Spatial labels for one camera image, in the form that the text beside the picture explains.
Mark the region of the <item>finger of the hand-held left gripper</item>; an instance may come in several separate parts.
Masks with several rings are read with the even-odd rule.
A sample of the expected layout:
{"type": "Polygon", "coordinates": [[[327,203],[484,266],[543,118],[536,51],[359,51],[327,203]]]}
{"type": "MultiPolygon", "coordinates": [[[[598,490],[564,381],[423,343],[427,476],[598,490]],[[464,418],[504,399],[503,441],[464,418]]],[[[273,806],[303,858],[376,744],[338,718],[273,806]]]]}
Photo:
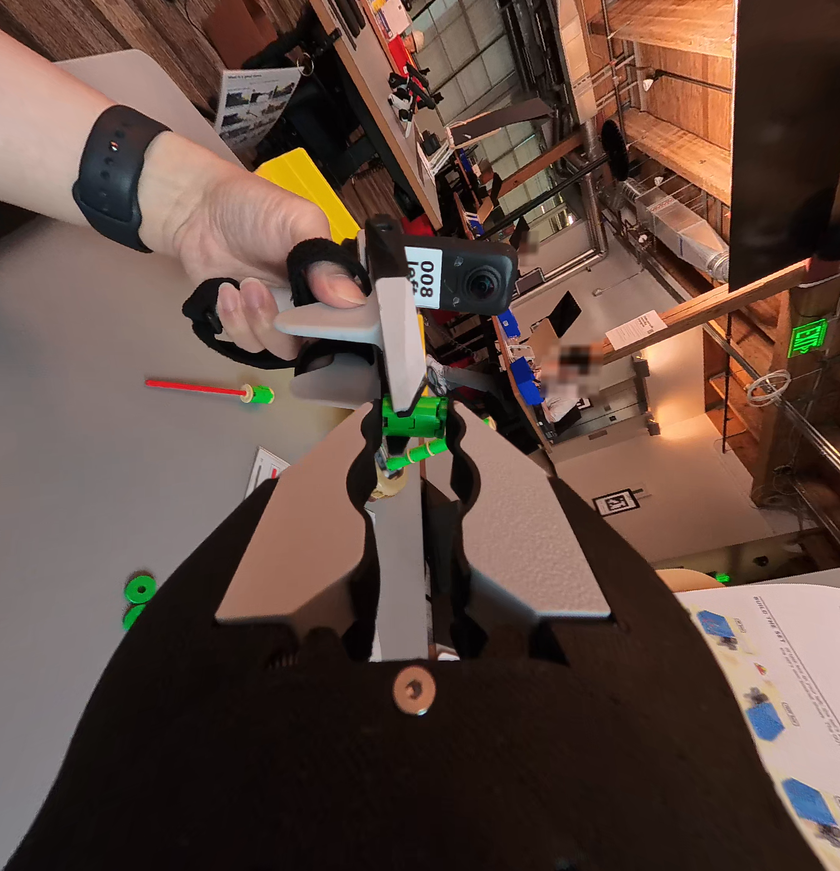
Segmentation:
{"type": "Polygon", "coordinates": [[[382,353],[392,408],[409,416],[427,385],[425,343],[406,277],[376,280],[382,353]]]}

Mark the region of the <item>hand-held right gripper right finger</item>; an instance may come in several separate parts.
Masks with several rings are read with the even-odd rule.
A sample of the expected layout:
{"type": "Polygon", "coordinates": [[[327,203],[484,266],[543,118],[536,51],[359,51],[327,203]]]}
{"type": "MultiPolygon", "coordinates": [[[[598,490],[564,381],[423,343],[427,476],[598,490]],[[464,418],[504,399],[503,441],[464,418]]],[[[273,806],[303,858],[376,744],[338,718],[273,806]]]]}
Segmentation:
{"type": "Polygon", "coordinates": [[[553,626],[602,624],[611,607],[556,481],[459,401],[448,411],[446,444],[458,504],[450,587],[457,654],[476,658],[504,631],[531,654],[564,659],[553,626]]]}

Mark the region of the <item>green round brick piece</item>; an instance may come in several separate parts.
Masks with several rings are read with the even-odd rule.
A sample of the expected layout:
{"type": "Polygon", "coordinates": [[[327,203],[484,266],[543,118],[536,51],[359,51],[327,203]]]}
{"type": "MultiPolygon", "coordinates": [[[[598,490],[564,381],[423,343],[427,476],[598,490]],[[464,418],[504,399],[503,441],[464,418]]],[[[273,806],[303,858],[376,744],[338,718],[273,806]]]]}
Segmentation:
{"type": "Polygon", "coordinates": [[[391,396],[382,397],[382,434],[393,438],[444,438],[449,399],[438,396],[422,396],[412,411],[399,413],[392,405],[391,396]]]}

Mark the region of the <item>person's left forearm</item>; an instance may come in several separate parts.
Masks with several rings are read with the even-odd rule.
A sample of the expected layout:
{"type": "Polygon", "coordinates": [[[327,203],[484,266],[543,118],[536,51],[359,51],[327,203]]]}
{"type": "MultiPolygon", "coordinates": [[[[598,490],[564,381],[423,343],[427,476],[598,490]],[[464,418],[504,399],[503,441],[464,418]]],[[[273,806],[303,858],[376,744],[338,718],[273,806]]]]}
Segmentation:
{"type": "Polygon", "coordinates": [[[88,224],[72,188],[90,130],[112,105],[0,29],[0,201],[88,224]]]}

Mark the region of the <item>grey desk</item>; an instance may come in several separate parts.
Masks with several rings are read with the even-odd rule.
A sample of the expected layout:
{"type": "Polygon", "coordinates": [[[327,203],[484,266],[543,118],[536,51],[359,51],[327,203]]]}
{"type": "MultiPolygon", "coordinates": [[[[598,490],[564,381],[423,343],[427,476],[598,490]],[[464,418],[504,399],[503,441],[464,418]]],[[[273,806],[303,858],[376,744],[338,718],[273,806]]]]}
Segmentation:
{"type": "Polygon", "coordinates": [[[348,415],[200,343],[193,287],[87,226],[39,218],[0,240],[0,869],[125,636],[127,580],[172,574],[244,499],[257,447],[296,462],[348,415]]]}

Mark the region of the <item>person's left hand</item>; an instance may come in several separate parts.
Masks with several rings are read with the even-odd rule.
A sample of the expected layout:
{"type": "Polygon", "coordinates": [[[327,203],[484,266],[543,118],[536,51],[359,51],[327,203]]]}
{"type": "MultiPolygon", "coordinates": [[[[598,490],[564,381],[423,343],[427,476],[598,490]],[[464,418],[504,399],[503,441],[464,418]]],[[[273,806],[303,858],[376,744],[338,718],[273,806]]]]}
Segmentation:
{"type": "Polygon", "coordinates": [[[286,259],[297,244],[330,237],[324,212],[172,132],[147,148],[138,202],[147,248],[176,258],[196,286],[239,283],[219,284],[219,339],[294,360],[303,341],[274,326],[271,289],[287,286],[286,259]]]}

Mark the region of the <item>white instruction booklet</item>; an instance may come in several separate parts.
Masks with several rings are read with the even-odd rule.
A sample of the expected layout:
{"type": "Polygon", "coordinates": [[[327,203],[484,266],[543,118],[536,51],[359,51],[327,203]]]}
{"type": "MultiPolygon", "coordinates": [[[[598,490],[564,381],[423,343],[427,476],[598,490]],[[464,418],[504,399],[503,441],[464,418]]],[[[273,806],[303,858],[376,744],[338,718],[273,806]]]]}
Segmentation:
{"type": "Polygon", "coordinates": [[[281,473],[289,468],[289,465],[286,460],[270,450],[262,446],[257,447],[245,489],[245,497],[249,497],[261,484],[269,480],[276,480],[281,473]]]}

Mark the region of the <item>black and white tag sign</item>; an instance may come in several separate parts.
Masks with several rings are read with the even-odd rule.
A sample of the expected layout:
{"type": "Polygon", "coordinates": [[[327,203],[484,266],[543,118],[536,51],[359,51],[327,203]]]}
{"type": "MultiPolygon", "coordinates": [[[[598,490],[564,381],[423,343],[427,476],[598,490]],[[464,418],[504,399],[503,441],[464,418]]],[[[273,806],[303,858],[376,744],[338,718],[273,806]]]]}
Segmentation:
{"type": "Polygon", "coordinates": [[[624,488],[593,497],[591,503],[600,517],[614,517],[639,509],[640,499],[633,489],[624,488]]]}

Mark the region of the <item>green bamboo stalk model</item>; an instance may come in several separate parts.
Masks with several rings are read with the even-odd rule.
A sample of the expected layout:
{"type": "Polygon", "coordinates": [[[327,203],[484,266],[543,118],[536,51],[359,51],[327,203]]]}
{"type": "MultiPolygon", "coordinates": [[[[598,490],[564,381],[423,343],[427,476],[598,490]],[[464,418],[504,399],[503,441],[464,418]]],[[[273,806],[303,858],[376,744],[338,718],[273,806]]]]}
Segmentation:
{"type": "Polygon", "coordinates": [[[396,472],[409,465],[422,463],[441,453],[449,450],[444,438],[435,438],[407,449],[401,455],[390,455],[385,460],[384,468],[387,471],[396,472]]]}

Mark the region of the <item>long wooden table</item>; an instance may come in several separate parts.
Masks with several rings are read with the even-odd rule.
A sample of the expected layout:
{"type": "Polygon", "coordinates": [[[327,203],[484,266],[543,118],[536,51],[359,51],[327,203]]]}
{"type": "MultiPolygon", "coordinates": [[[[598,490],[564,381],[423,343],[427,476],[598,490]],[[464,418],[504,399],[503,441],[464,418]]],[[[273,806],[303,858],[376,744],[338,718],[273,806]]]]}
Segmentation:
{"type": "Polygon", "coordinates": [[[361,126],[368,135],[377,134],[376,149],[393,182],[410,195],[432,228],[440,230],[443,222],[436,184],[423,169],[415,130],[408,136],[404,134],[397,113],[388,102],[389,76],[393,72],[390,54],[366,4],[357,2],[357,5],[366,25],[356,36],[345,32],[337,39],[335,50],[364,106],[364,111],[358,114],[361,126]]]}

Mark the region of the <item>red axle with green brick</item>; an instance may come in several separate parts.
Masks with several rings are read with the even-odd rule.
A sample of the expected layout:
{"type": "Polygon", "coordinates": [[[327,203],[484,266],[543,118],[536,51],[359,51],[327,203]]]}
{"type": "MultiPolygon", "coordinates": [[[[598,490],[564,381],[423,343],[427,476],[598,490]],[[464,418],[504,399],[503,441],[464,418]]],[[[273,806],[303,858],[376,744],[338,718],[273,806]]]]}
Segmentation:
{"type": "Polygon", "coordinates": [[[248,405],[270,405],[274,400],[273,389],[266,385],[244,384],[241,387],[219,387],[212,385],[192,384],[185,382],[169,382],[146,379],[144,386],[149,388],[178,391],[182,393],[201,394],[206,396],[228,396],[239,399],[248,405]]]}

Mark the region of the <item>printed photo sheet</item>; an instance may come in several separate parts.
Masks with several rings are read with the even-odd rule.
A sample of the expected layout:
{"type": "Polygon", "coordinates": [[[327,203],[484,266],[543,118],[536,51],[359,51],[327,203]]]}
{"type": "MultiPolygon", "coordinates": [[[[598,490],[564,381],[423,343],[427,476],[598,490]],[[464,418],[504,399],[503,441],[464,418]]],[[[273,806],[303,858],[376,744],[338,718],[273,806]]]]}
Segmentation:
{"type": "Polygon", "coordinates": [[[301,77],[295,66],[223,71],[215,132],[226,147],[236,154],[257,147],[283,114],[301,77]]]}

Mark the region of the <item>white paper notice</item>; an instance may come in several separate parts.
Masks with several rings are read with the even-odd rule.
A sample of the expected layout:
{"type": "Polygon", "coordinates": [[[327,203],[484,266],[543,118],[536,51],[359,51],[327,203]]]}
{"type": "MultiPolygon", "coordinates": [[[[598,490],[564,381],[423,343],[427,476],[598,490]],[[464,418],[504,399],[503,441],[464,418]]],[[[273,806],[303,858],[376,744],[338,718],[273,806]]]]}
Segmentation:
{"type": "Polygon", "coordinates": [[[665,328],[662,317],[651,310],[607,331],[606,339],[614,350],[619,351],[665,328]]]}

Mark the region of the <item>black smartwatch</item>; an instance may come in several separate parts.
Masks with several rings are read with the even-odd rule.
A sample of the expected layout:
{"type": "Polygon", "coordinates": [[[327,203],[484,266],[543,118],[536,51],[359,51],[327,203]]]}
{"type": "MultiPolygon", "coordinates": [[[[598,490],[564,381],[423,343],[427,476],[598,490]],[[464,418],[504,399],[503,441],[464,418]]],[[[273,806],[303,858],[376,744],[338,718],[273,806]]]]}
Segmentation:
{"type": "Polygon", "coordinates": [[[72,188],[73,201],[99,235],[150,254],[140,237],[139,183],[153,141],[171,129],[122,104],[99,115],[88,135],[72,188]]]}

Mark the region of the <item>silver ventilation duct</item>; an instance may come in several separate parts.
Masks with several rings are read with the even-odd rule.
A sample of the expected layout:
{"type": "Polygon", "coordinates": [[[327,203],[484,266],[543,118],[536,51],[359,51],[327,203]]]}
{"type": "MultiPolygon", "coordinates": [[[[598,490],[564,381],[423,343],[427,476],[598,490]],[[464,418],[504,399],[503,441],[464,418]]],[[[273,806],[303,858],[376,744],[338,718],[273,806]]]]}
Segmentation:
{"type": "Polygon", "coordinates": [[[711,279],[728,284],[730,249],[707,220],[659,186],[627,179],[620,190],[657,240],[711,279]]]}

